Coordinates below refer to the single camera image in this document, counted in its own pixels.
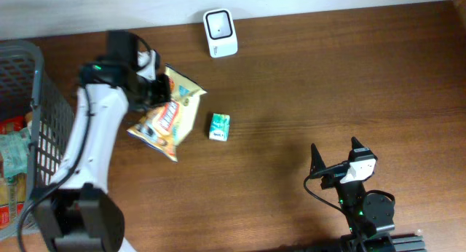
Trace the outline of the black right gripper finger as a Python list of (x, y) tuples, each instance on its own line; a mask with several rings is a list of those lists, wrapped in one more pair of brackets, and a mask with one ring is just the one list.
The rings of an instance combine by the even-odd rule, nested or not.
[(365, 147), (359, 140), (351, 137), (352, 150), (349, 152), (350, 161), (366, 160), (370, 157), (370, 149)]
[(325, 163), (318, 151), (316, 145), (313, 143), (311, 145), (311, 166), (309, 169), (310, 174), (320, 174), (326, 169)]

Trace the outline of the yellow snack bag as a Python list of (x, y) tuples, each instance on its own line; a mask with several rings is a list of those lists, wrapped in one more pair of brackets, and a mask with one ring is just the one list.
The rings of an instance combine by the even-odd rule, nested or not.
[(170, 85), (170, 101), (147, 112), (127, 132), (176, 162), (176, 148), (193, 129), (200, 98), (207, 91), (169, 64), (165, 66), (165, 76)]

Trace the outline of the small green tissue pack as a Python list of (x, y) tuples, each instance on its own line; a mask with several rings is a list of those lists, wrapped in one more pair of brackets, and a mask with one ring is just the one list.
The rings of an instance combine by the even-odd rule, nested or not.
[(230, 116), (228, 114), (213, 114), (209, 139), (214, 141), (227, 141), (229, 137)]

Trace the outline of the teal wipes packet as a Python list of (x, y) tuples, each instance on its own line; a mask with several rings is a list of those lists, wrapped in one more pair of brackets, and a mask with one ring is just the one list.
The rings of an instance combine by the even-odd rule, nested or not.
[(28, 128), (1, 135), (1, 155), (5, 178), (27, 173), (30, 135)]

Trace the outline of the red spaghetti packet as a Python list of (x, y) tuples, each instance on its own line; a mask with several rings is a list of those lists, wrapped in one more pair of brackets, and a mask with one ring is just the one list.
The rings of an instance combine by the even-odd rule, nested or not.
[[(1, 135), (25, 128), (25, 117), (13, 117), (1, 122)], [(4, 177), (1, 155), (1, 229), (7, 228), (19, 215), (25, 202), (27, 173)]]

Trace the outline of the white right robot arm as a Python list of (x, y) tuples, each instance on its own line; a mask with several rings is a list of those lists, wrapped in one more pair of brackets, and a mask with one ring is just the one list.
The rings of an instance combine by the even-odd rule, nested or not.
[(315, 144), (306, 181), (320, 179), (321, 189), (335, 189), (338, 205), (316, 194), (314, 198), (344, 214), (351, 232), (362, 238), (378, 237), (395, 229), (395, 197), (381, 190), (367, 191), (364, 183), (375, 174), (378, 157), (355, 137), (348, 158), (326, 166)]

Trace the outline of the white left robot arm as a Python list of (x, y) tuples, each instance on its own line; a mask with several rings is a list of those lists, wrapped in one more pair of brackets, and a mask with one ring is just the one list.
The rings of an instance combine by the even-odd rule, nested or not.
[(138, 62), (145, 41), (129, 31), (107, 33), (106, 53), (79, 71), (76, 116), (66, 152), (50, 185), (31, 193), (31, 214), (49, 251), (133, 251), (123, 212), (108, 195), (114, 143), (129, 111), (147, 111), (170, 101), (168, 78), (152, 79), (159, 54)]

